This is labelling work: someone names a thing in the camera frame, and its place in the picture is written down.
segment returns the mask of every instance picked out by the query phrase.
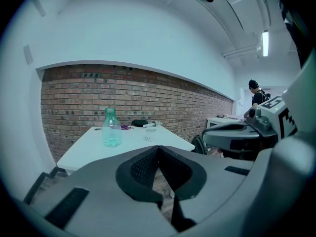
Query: fluorescent light tube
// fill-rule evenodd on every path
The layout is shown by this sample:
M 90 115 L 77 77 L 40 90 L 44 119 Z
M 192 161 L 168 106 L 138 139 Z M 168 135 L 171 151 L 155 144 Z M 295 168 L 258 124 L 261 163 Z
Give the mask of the fluorescent light tube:
M 269 53 L 269 33 L 262 33 L 262 46 L 263 46 L 263 56 L 268 56 Z

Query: person wearing black cap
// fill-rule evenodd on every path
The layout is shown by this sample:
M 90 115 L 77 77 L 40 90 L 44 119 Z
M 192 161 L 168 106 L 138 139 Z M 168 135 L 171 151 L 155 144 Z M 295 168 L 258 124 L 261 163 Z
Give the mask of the person wearing black cap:
M 246 118 L 249 115 L 251 109 L 255 109 L 258 105 L 262 104 L 263 102 L 267 101 L 267 97 L 265 92 L 259 88 L 259 84 L 255 80 L 249 81 L 249 89 L 254 96 L 252 97 L 252 106 L 250 109 L 243 115 Z

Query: table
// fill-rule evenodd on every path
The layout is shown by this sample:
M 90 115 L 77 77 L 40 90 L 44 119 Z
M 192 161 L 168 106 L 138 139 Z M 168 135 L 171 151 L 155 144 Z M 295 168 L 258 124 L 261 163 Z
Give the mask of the table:
M 153 127 L 157 133 L 155 140 L 149 142 L 145 139 L 146 129 L 133 127 L 130 130 L 122 130 L 122 144 L 115 148 L 103 145 L 100 127 L 91 127 L 80 137 L 57 162 L 59 168 L 66 170 L 68 175 L 95 160 L 108 158 L 148 146 L 163 145 L 173 146 L 179 149 L 191 151 L 194 145 L 170 132 L 161 125 Z
M 224 124 L 224 123 L 231 123 L 231 122 L 241 122 L 241 121 L 237 119 L 232 119 L 232 118 L 208 118 L 206 128 L 210 128 L 211 126 L 216 125 L 216 124 Z

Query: black cap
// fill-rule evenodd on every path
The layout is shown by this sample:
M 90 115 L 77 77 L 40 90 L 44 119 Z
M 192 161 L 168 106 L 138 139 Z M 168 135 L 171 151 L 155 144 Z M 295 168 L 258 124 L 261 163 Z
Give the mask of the black cap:
M 253 88 L 253 89 L 259 88 L 259 84 L 255 80 L 250 80 L 248 85 L 249 85 L 249 89 L 250 88 Z

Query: white ceiling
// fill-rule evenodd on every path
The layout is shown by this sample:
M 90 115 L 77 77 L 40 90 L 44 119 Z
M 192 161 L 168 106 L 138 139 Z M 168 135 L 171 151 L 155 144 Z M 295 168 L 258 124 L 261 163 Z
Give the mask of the white ceiling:
M 258 43 L 258 36 L 243 31 L 227 0 L 214 0 L 212 3 L 198 0 L 148 1 L 165 4 L 165 6 L 179 11 L 188 20 L 197 24 L 205 34 L 209 35 L 222 53 Z M 271 16 L 269 58 L 286 56 L 290 50 L 293 53 L 293 42 L 282 20 L 278 0 L 267 0 L 267 4 Z M 269 58 L 260 58 L 253 51 L 248 55 L 228 58 L 227 60 L 232 67 L 238 70 L 249 63 Z

